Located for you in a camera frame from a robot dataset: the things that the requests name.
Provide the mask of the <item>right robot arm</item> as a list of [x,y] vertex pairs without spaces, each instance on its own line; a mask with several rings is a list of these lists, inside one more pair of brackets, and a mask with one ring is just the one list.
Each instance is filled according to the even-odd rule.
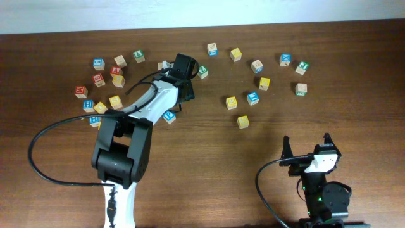
[[327,182],[326,175],[337,168],[342,156],[330,134],[317,144],[312,153],[302,158],[294,156],[289,137],[283,137],[281,166],[288,166],[290,177],[300,177],[308,218],[299,220],[299,227],[343,227],[349,216],[348,206],[352,190],[341,182]]

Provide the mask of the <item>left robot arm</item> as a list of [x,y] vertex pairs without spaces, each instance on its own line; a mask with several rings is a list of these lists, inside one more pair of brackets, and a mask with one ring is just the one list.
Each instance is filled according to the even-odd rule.
[[170,108],[194,99],[191,80],[197,71],[194,58],[177,54],[135,103],[102,118],[92,167],[104,188],[105,227],[135,227],[135,190],[149,162],[153,125]]

